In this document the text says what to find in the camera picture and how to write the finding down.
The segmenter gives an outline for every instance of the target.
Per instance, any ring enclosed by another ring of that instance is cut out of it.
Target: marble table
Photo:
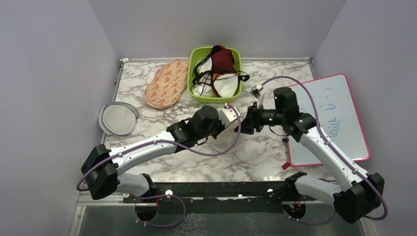
[[[172,123],[192,117],[204,103],[192,99],[184,91],[179,101],[165,110],[148,107],[143,94],[147,85],[153,80],[156,71],[165,63],[129,62],[124,65],[119,82],[116,101],[132,104],[139,113],[134,131],[127,137],[108,135],[104,139],[107,148],[129,145],[152,137]],[[243,84],[243,91],[232,105],[240,109],[242,117],[246,109],[256,99],[249,90],[262,81],[276,76],[288,75],[300,81],[313,80],[308,62],[285,61],[242,61],[242,71],[251,75]],[[264,107],[273,109],[272,91],[275,88],[294,84],[291,80],[275,80],[265,86]],[[273,128],[277,134],[284,134],[278,126]],[[267,127],[260,133],[247,136],[245,144],[235,153],[217,157],[200,156],[189,151],[155,158],[128,171],[131,174],[149,174],[155,182],[205,182],[205,181],[275,181],[304,171],[315,178],[334,179],[323,166],[289,167],[282,169],[288,161],[287,144],[282,137],[272,134]],[[194,149],[206,153],[218,153],[210,144],[196,146]]]

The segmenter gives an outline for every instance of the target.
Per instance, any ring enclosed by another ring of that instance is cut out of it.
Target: patterned fabric
[[[175,61],[159,69],[145,90],[146,104],[155,109],[174,105],[187,87],[188,62]]]

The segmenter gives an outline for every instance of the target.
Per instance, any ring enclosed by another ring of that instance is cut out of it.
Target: green basket
[[[227,102],[233,102],[236,100],[236,98],[240,95],[240,93],[242,92],[242,81],[239,81],[238,84],[238,89],[236,90],[235,95],[233,95],[232,97],[200,97],[200,96],[196,96],[193,94],[193,92],[191,91],[191,87],[193,86],[193,79],[194,79],[194,75],[193,75],[193,70],[195,68],[195,66],[201,62],[201,60],[203,60],[204,58],[206,58],[206,56],[208,54],[210,54],[212,47],[201,47],[201,48],[196,48],[193,50],[193,52],[191,53],[190,56],[190,64],[188,66],[188,78],[187,78],[187,90],[188,93],[196,100],[199,102],[206,102],[206,103],[227,103]],[[233,49],[233,48],[227,48],[232,50],[232,56],[235,59],[235,64],[233,65],[233,68],[236,71],[241,71],[242,69],[242,65],[240,62],[240,54],[237,50]]]

